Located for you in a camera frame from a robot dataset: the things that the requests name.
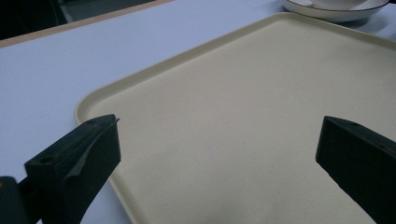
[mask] tray rim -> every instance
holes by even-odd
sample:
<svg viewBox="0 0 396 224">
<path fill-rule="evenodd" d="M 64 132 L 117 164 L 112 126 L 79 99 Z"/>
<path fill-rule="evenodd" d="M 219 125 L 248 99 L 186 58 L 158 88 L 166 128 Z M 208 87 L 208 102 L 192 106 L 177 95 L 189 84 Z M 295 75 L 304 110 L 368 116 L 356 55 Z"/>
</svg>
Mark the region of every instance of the tray rim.
<svg viewBox="0 0 396 224">
<path fill-rule="evenodd" d="M 268 26 L 274 22 L 283 21 L 283 20 L 293 20 L 293 21 L 307 23 L 342 35 L 347 35 L 352 38 L 357 38 L 360 41 L 369 42 L 370 44 L 373 45 L 396 50 L 396 42 L 390 41 L 386 38 L 366 34 L 364 32 L 346 28 L 341 25 L 329 23 L 327 21 L 321 21 L 318 19 L 306 17 L 295 13 L 290 13 L 290 12 L 277 13 L 271 17 L 253 22 L 238 30 L 232 31 L 226 35 L 216 37 L 212 40 L 205 42 L 202 45 L 193 47 L 191 49 L 187 49 L 175 56 L 171 56 L 161 62 L 155 63 L 154 65 L 148 66 L 126 77 L 119 78 L 113 82 L 110 82 L 102 87 L 97 88 L 94 91 L 89 92 L 78 102 L 78 105 L 76 106 L 75 109 L 75 120 L 77 124 L 82 123 L 85 120 L 83 119 L 84 111 L 86 112 L 88 108 L 91 108 L 93 105 L 98 103 L 99 100 L 107 98 L 113 95 L 115 92 L 124 91 L 152 77 L 156 77 L 160 75 L 162 72 L 165 72 L 175 66 L 193 60 L 194 58 L 199 57 L 209 52 L 212 49 L 219 48 L 227 43 L 237 40 L 240 37 L 254 33 L 260 30 L 261 28 Z M 117 180 L 115 180 L 116 175 L 117 175 L 117 168 L 116 171 L 108 179 L 109 183 L 112 186 L 113 190 L 116 192 L 116 195 L 119 198 L 122 206 L 124 207 L 124 211 L 127 213 L 128 218 L 131 219 L 133 223 L 140 223 L 138 221 L 140 218 L 137 218 L 136 215 L 133 214 L 132 209 L 126 209 L 129 208 L 130 206 L 128 205 L 126 199 L 122 197 L 121 189 L 120 187 L 118 187 L 118 184 L 116 183 Z"/>
</svg>

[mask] beige tray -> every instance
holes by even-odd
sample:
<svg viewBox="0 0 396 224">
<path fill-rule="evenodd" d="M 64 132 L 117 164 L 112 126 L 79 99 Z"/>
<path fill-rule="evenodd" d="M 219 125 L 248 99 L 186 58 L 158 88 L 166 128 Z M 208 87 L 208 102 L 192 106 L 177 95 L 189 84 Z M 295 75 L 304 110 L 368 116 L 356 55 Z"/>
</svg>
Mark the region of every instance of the beige tray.
<svg viewBox="0 0 396 224">
<path fill-rule="evenodd" d="M 85 97 L 120 118 L 135 224 L 374 223 L 315 162 L 325 115 L 396 139 L 396 44 L 279 14 Z"/>
</svg>

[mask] table surface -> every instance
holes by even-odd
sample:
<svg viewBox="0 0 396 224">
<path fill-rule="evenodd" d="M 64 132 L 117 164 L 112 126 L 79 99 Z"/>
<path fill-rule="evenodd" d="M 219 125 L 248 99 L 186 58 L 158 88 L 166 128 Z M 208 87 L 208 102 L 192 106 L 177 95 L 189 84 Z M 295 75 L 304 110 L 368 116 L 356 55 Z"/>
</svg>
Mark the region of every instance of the table surface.
<svg viewBox="0 0 396 224">
<path fill-rule="evenodd" d="M 276 0 L 163 2 L 0 41 L 0 175 L 25 178 L 26 161 L 77 127 L 89 92 L 286 11 Z M 342 25 L 396 41 L 395 12 Z M 82 223 L 130 221 L 106 183 Z"/>
</svg>

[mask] white table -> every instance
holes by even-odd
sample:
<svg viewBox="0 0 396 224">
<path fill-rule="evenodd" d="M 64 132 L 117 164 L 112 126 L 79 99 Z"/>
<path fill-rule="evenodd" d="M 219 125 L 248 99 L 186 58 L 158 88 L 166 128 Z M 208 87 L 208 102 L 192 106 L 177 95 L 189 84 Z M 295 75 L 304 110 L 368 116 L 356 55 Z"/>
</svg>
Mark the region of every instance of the white table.
<svg viewBox="0 0 396 224">
<path fill-rule="evenodd" d="M 276 0 L 175 0 L 0 49 L 0 175 L 77 127 L 90 91 L 277 12 Z M 396 5 L 347 27 L 396 41 Z M 129 223 L 105 184 L 83 223 Z"/>
</svg>

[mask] tray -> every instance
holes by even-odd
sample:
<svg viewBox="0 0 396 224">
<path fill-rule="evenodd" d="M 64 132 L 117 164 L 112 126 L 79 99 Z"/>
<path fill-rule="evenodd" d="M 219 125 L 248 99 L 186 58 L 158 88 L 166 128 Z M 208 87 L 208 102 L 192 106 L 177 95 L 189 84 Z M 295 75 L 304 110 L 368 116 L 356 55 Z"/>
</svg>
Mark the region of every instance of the tray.
<svg viewBox="0 0 396 224">
<path fill-rule="evenodd" d="M 134 224 L 374 223 L 315 162 L 325 115 L 396 139 L 396 44 L 278 14 L 86 96 Z"/>
</svg>

